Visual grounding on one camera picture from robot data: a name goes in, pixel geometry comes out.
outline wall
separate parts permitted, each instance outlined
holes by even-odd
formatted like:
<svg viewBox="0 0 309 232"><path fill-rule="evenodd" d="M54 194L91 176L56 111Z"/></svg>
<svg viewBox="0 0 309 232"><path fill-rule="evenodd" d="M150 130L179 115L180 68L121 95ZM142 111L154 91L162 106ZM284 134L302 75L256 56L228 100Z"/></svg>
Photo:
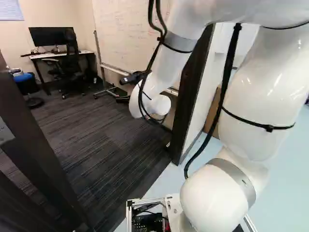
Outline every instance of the wall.
<svg viewBox="0 0 309 232"><path fill-rule="evenodd" d="M97 44L94 36L96 24L93 15L92 0L76 0L74 2L77 4L79 25L82 26L83 30L84 49L95 52L97 59L96 69L98 71L98 75L102 77Z"/></svg>
<svg viewBox="0 0 309 232"><path fill-rule="evenodd" d="M95 42L91 41L94 28L91 0L19 0L19 3L24 21L0 21L0 49L11 68L36 73L30 59L20 57L35 49L28 27L74 27L79 49L96 50ZM46 66L39 64L39 68L49 81Z"/></svg>

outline window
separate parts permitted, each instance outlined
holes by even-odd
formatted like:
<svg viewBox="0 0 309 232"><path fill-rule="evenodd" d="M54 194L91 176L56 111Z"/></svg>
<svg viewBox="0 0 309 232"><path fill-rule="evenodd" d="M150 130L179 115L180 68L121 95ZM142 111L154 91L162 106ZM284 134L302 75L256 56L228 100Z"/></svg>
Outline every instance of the window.
<svg viewBox="0 0 309 232"><path fill-rule="evenodd" d="M24 20L18 0L0 0L0 21Z"/></svg>

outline desk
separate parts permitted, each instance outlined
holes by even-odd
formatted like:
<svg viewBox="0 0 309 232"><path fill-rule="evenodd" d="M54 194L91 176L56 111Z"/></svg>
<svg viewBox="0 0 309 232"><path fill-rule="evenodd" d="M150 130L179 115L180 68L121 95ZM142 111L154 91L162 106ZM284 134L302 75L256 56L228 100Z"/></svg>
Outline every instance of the desk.
<svg viewBox="0 0 309 232"><path fill-rule="evenodd" d="M94 54L94 52L91 52L91 51L87 51L87 50L83 50L83 51L80 51L79 55L86 55L86 58L87 58L87 62L88 62L88 67L90 67L90 61L88 59L88 56L89 54ZM64 53L64 54L53 54L53 53L45 53L45 54L39 54L39 55L33 55L33 56L29 56L29 58L31 59L31 61L33 62L34 64L34 67L35 67L35 70L37 71L38 73L38 76L40 78L40 82L42 84L42 88L43 90L45 91L45 93L47 95L51 95L50 93L50 90L49 88L46 86L43 78L42 78L42 74L39 70L39 67L38 67L38 63L37 61L38 60L41 60L41 59L45 59L45 58L56 58L56 57L65 57L67 54Z"/></svg>

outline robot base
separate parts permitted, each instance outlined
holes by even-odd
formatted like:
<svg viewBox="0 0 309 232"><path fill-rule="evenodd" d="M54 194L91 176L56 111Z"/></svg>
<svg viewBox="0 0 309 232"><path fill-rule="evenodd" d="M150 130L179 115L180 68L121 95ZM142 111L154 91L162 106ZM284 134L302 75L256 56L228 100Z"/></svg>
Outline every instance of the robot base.
<svg viewBox="0 0 309 232"><path fill-rule="evenodd" d="M126 231L134 232L134 229L132 229L132 218L134 217L132 212L134 212L136 208L143 206L155 209L159 204L164 206L162 208L162 216L169 219L171 232L197 232L183 213L179 194L167 195L165 198L128 200L126 205ZM244 232L242 228L245 229L245 232L257 232L247 215L233 232Z"/></svg>

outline black office chair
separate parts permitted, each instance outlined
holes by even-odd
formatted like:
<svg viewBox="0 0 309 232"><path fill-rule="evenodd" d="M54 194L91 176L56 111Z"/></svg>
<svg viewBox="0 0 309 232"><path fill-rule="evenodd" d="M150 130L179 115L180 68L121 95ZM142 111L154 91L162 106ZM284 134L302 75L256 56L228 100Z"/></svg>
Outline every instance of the black office chair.
<svg viewBox="0 0 309 232"><path fill-rule="evenodd" d="M79 50L76 35L73 30L66 29L67 55L63 59L45 58L42 59L47 65L53 66L48 73L58 80L58 90L62 93L62 99L70 92L78 91L83 96L86 86L86 76L79 65Z"/></svg>

